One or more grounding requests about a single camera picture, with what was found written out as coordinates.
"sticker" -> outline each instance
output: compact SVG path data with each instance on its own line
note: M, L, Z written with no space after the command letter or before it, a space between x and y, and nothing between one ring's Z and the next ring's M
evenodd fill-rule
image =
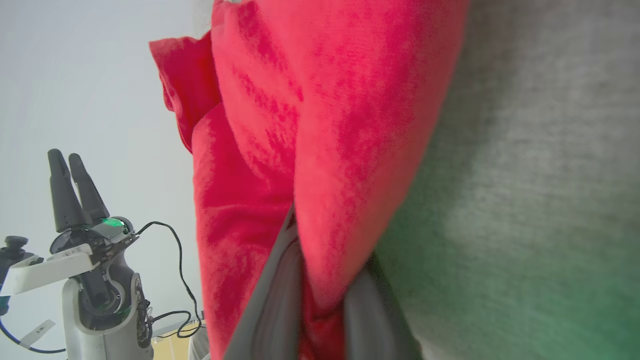
M55 325L56 323L54 323L51 320L45 321L44 323L42 323L42 325L33 329L33 331L31 331L29 334L26 334L22 339L20 339L19 345L24 348L30 348L36 341L40 340L40 338L44 336L44 334L46 334L47 331L51 330L51 328L54 327Z

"black knob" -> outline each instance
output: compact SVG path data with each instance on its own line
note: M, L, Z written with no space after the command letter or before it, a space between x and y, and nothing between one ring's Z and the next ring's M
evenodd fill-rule
M6 249L9 251L18 251L23 246L27 245L28 242L29 239L23 238L22 236L7 236L4 238Z

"yellow surface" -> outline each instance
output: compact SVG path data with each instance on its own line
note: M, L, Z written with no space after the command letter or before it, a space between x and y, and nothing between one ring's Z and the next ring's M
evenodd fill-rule
M185 326L184 330L191 330L196 326L196 324L191 324ZM169 335L172 332L163 334L163 336ZM156 338L156 340L158 341L157 343L152 343L154 347L154 360L187 360L189 354L189 338L180 339L177 335L172 335L166 339Z

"green led light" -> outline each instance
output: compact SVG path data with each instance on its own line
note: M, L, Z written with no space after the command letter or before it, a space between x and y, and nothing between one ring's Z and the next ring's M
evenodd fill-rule
M102 223L106 224L108 226L113 226L113 227L118 227L118 226L124 226L125 225L122 221L120 221L120 220L118 220L116 218L104 218L104 219L102 219Z

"red cloth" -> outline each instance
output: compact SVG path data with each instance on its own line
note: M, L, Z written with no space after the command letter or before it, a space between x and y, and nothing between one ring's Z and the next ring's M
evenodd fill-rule
M344 357L342 296L406 195L466 9L453 0L216 1L202 39L150 43L193 153L212 359L222 358L294 199L307 280L301 358Z

